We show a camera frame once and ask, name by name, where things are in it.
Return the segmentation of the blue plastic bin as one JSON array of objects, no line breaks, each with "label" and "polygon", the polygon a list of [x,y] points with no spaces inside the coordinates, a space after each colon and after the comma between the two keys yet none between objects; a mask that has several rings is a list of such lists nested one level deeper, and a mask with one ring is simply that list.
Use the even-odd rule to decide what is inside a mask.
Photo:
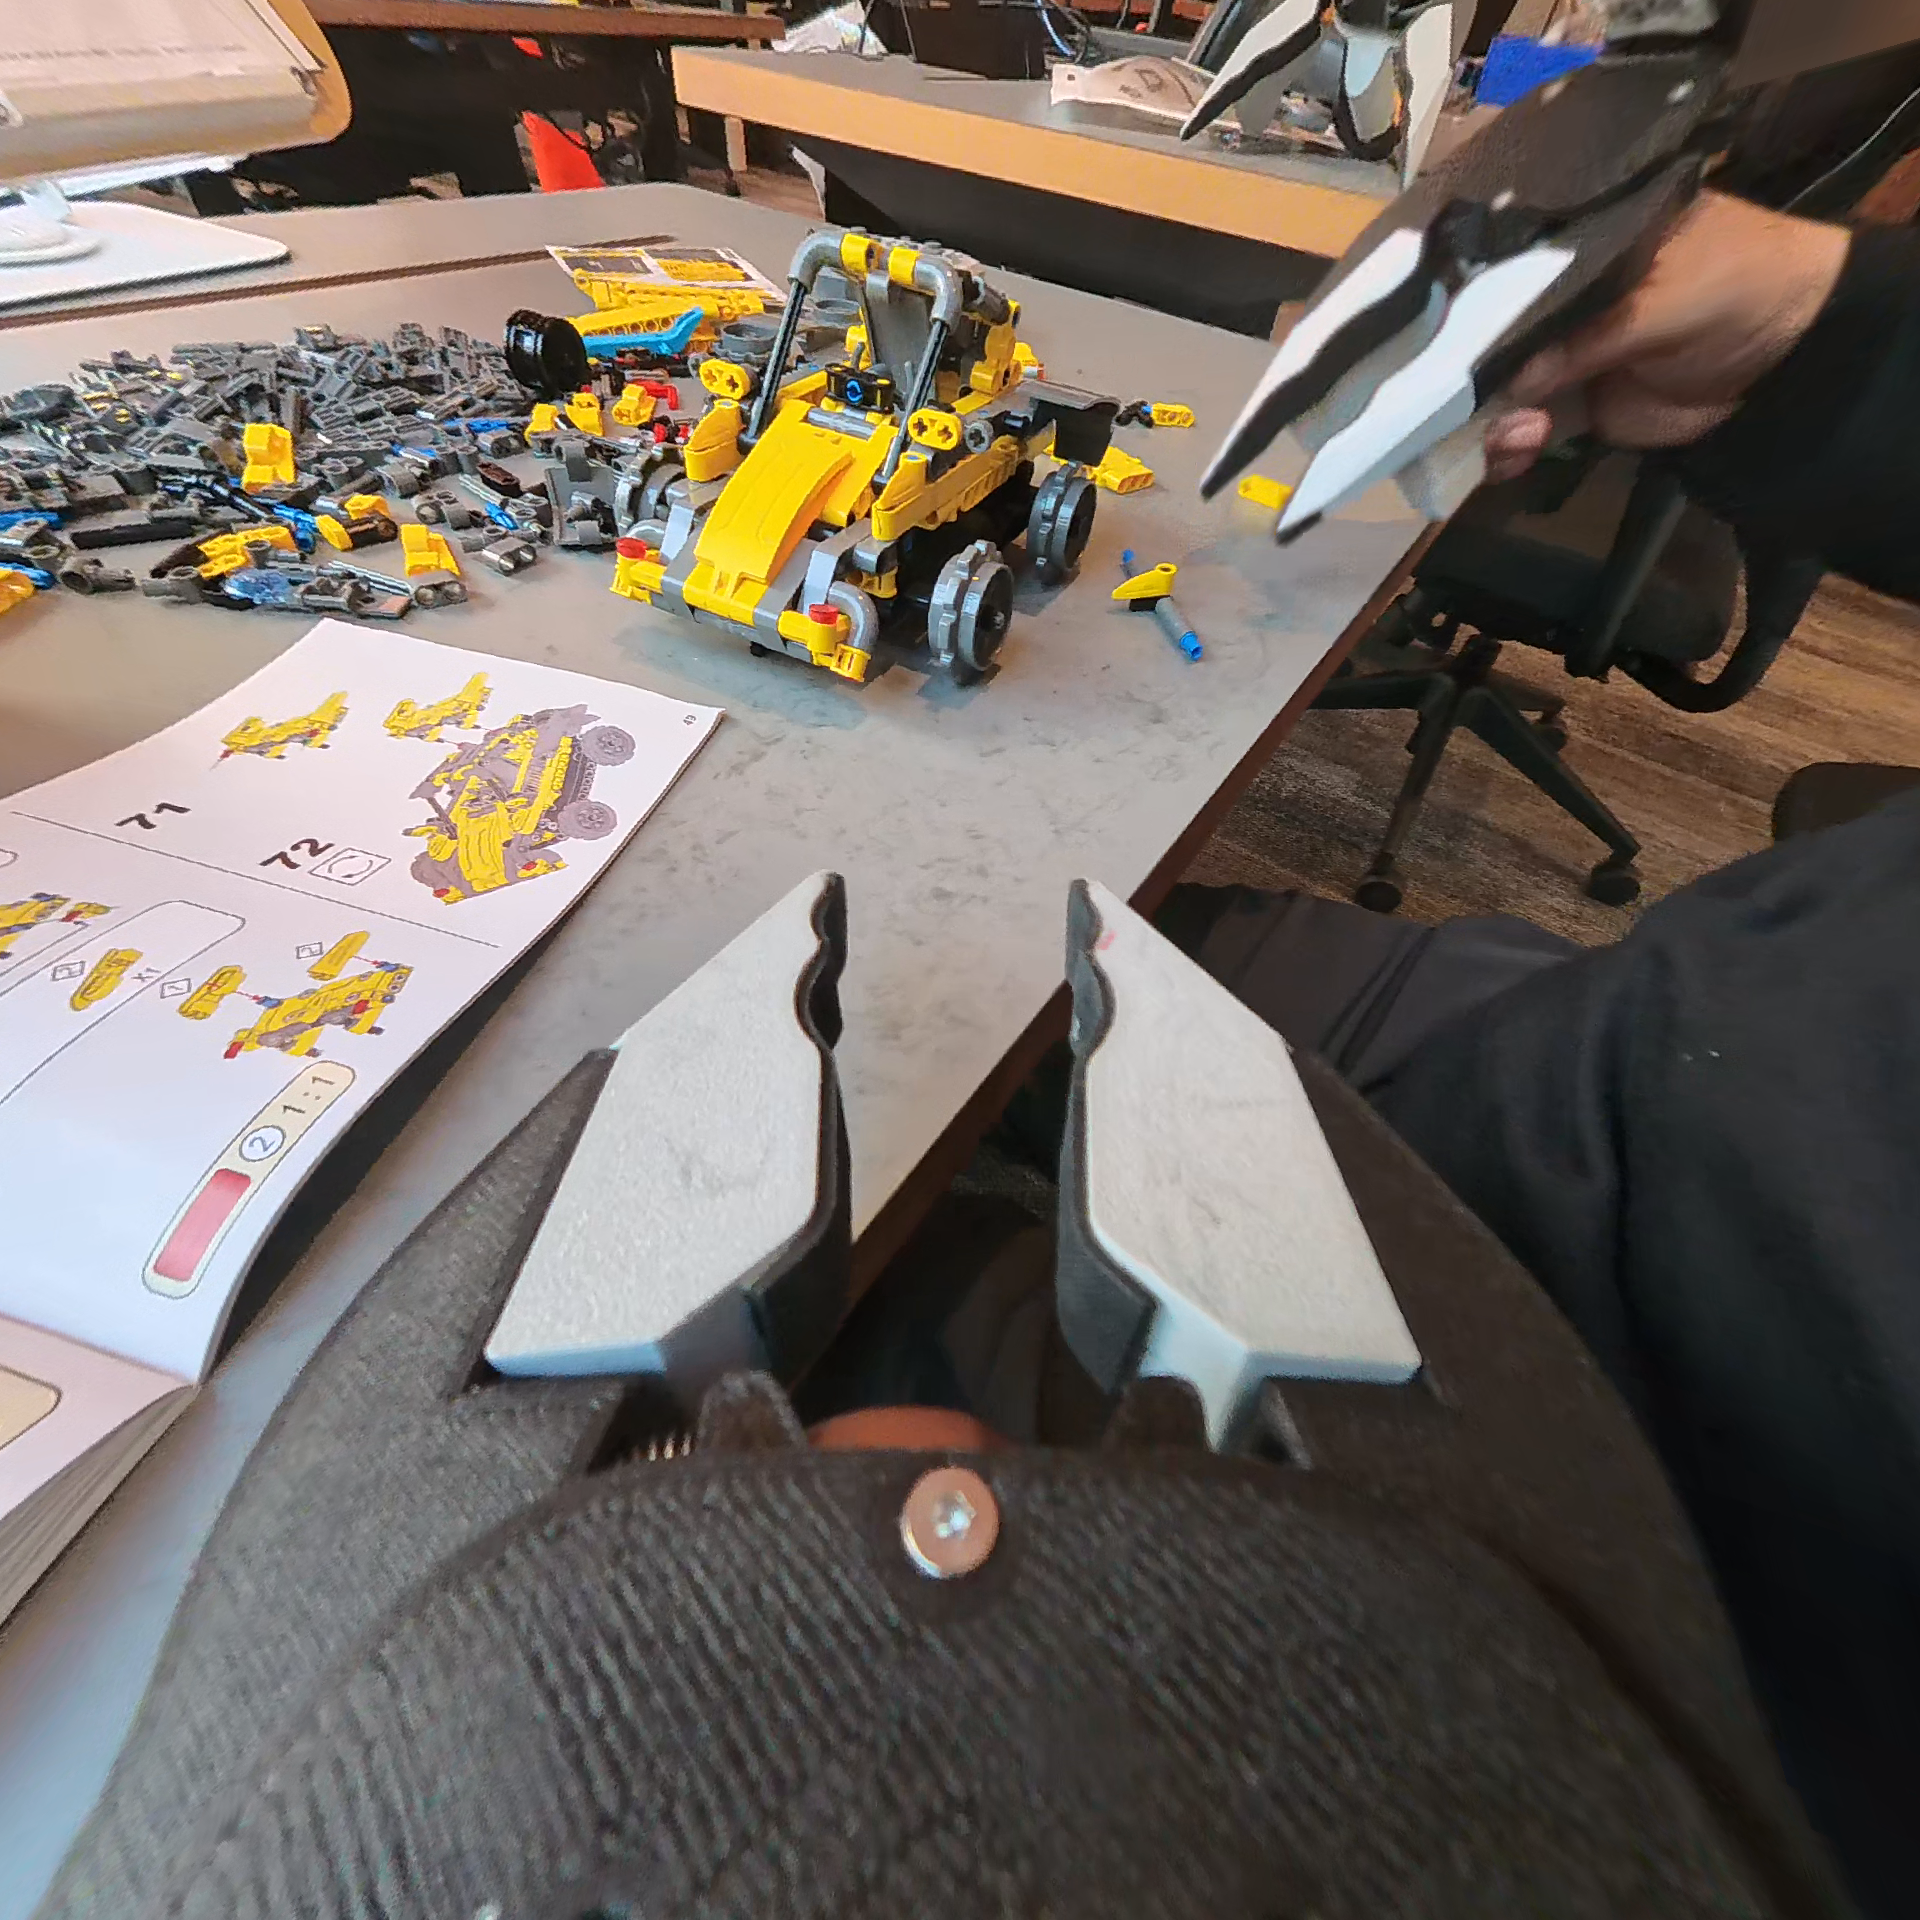
[{"label": "blue plastic bin", "polygon": [[1601,58],[1597,42],[1547,42],[1497,34],[1479,66],[1475,102],[1509,107],[1539,87],[1560,82]]}]

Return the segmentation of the adjoining grey desk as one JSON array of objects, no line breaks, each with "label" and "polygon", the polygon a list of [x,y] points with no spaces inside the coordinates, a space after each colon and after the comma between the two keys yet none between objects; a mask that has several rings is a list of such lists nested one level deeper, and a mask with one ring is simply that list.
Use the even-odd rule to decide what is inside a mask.
[{"label": "adjoining grey desk", "polygon": [[285,254],[231,271],[188,275],[131,291],[45,297],[8,308],[2,326],[521,266],[553,246],[665,235],[669,193],[669,182],[632,182],[563,195],[400,198],[231,214],[208,222],[208,229],[245,234]]}]

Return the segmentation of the grey table wood edge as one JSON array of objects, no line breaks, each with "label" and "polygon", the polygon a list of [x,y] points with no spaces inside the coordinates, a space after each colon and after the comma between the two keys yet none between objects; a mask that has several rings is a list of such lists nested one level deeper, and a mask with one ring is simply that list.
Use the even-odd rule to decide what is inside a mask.
[{"label": "grey table wood edge", "polygon": [[1170,123],[1123,125],[1050,99],[1042,81],[983,81],[906,58],[682,46],[683,107],[824,145],[921,159],[1059,198],[1313,255],[1338,255],[1401,193],[1391,162],[1328,150],[1228,150]]}]

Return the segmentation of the printed paper sheet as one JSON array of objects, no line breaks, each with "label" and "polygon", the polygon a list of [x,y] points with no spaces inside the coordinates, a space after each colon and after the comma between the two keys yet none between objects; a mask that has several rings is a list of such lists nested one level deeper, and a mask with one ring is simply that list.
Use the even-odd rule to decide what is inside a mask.
[{"label": "printed paper sheet", "polygon": [[1050,71],[1051,106],[1100,106],[1183,121],[1208,97],[1212,75],[1178,58],[1130,54],[1104,65],[1061,62]]}]

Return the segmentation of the yellow black sticker sheet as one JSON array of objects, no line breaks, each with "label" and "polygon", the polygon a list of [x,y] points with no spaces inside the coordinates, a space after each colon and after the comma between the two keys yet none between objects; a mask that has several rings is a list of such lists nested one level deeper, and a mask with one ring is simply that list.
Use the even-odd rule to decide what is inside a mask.
[{"label": "yellow black sticker sheet", "polygon": [[784,289],[729,246],[649,238],[637,245],[551,246],[549,255],[596,313],[627,315],[610,326],[665,329],[696,306],[720,326],[776,315],[784,306]]}]

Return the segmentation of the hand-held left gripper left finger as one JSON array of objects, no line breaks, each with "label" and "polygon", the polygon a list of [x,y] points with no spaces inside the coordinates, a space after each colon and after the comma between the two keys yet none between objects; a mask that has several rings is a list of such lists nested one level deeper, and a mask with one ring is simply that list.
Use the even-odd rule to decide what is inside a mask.
[{"label": "hand-held left gripper left finger", "polygon": [[845,883],[819,871],[620,1037],[489,1366],[797,1381],[824,1355],[850,1279],[845,957]]}]

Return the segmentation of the white instruction booklet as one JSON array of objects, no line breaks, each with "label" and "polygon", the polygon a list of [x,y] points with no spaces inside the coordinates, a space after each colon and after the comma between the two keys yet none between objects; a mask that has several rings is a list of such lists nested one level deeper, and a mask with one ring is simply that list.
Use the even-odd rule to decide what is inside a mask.
[{"label": "white instruction booklet", "polygon": [[199,1394],[305,1179],[720,721],[325,619],[4,799],[4,1617]]}]

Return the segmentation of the person's right hand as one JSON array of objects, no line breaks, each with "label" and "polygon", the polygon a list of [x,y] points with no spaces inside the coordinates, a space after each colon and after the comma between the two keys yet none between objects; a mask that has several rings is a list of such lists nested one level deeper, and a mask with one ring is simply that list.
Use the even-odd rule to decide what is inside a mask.
[{"label": "person's right hand", "polygon": [[1705,438],[1809,334],[1852,246],[1848,226],[1699,197],[1636,285],[1514,377],[1483,436],[1487,477],[1535,466],[1568,398],[1616,449]]}]

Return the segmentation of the pile of small brick parts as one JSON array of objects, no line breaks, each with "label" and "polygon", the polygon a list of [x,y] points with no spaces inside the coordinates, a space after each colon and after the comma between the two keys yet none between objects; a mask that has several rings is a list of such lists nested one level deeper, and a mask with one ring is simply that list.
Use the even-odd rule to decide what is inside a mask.
[{"label": "pile of small brick parts", "polygon": [[608,551],[660,444],[456,326],[113,351],[4,393],[4,611],[49,591],[400,619]]}]

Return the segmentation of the black brick wheel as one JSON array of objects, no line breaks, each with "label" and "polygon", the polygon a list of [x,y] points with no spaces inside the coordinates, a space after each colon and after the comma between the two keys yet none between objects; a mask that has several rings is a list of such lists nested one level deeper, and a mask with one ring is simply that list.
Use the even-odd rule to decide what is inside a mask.
[{"label": "black brick wheel", "polygon": [[560,399],[593,383],[585,337],[571,319],[517,308],[503,329],[508,370],[528,393]]}]

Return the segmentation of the yellow grey brick vehicle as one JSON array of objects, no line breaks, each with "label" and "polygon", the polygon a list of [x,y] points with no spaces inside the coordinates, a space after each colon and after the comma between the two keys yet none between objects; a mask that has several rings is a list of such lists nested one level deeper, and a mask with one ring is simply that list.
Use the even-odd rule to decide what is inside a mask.
[{"label": "yellow grey brick vehicle", "polygon": [[881,649],[988,679],[1075,577],[1121,399],[1042,375],[1019,302],[947,246],[825,226],[759,369],[703,363],[679,474],[617,509],[612,591],[863,683]]}]

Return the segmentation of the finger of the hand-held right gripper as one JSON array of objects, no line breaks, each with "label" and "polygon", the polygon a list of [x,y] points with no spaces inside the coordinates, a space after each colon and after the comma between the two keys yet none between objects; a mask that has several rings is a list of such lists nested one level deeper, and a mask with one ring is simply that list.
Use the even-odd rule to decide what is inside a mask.
[{"label": "finger of the hand-held right gripper", "polygon": [[1427,521],[1449,519],[1487,476],[1483,365],[1576,262],[1568,245],[1537,245],[1479,270],[1370,351],[1328,399],[1295,425],[1313,458],[1275,523],[1304,537],[1380,483]]},{"label": "finger of the hand-held right gripper", "polygon": [[1200,484],[1205,498],[1248,470],[1275,436],[1295,436],[1295,425],[1328,399],[1345,375],[1401,337],[1431,293],[1448,291],[1424,249],[1420,234],[1395,230],[1311,302],[1216,450]]}]

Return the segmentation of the printed instruction sheet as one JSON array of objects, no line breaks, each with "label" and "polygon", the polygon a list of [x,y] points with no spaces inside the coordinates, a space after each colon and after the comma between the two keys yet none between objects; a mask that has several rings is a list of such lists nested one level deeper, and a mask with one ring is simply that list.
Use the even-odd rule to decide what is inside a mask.
[{"label": "printed instruction sheet", "polygon": [[2,5],[8,131],[121,111],[303,117],[328,71],[269,5]]}]

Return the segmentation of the brown wooden table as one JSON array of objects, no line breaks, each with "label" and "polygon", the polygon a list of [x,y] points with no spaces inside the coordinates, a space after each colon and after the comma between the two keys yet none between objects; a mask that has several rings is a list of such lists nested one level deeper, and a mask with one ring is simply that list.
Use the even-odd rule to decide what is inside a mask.
[{"label": "brown wooden table", "polygon": [[765,46],[784,34],[777,15],[683,5],[308,3],[307,11],[328,31],[601,37],[748,46]]}]

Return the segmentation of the blue brick separator tool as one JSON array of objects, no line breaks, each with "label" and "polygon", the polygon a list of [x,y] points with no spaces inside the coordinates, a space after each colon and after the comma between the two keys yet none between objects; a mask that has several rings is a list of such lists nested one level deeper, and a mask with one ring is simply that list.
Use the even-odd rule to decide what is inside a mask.
[{"label": "blue brick separator tool", "polygon": [[714,334],[711,317],[700,305],[623,306],[580,315],[571,324],[594,365],[612,365],[624,356],[642,363],[674,362]]}]

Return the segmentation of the idle hand-held gripper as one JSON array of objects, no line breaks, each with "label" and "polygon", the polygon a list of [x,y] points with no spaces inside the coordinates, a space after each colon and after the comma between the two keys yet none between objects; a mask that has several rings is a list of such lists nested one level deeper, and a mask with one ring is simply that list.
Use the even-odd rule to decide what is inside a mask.
[{"label": "idle hand-held gripper", "polygon": [[1331,109],[1347,155],[1392,159],[1409,186],[1421,169],[1479,7],[1475,3],[1225,5],[1192,62],[1208,92],[1180,137],[1221,117],[1260,137],[1296,94]]}]

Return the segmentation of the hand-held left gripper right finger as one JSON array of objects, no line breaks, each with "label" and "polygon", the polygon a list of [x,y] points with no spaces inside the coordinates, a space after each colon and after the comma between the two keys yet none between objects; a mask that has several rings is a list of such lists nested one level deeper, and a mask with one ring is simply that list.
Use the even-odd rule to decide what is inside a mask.
[{"label": "hand-held left gripper right finger", "polygon": [[1424,1366],[1283,1035],[1100,883],[1068,898],[1064,1337],[1108,1394],[1195,1391],[1225,1450],[1277,1378]]}]

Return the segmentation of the black office chair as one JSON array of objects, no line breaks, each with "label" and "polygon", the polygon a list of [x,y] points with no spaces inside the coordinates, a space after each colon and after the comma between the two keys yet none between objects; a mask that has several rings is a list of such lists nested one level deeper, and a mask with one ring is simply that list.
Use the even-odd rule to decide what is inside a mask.
[{"label": "black office chair", "polygon": [[1623,675],[1680,713],[1719,713],[1763,683],[1825,573],[1777,534],[1700,508],[1664,454],[1577,444],[1473,493],[1315,700],[1413,715],[1409,771],[1355,903],[1401,907],[1399,860],[1457,733],[1605,845],[1589,898],[1635,903],[1642,841],[1568,765],[1565,700],[1506,677],[1501,653],[1528,647],[1577,681]]}]

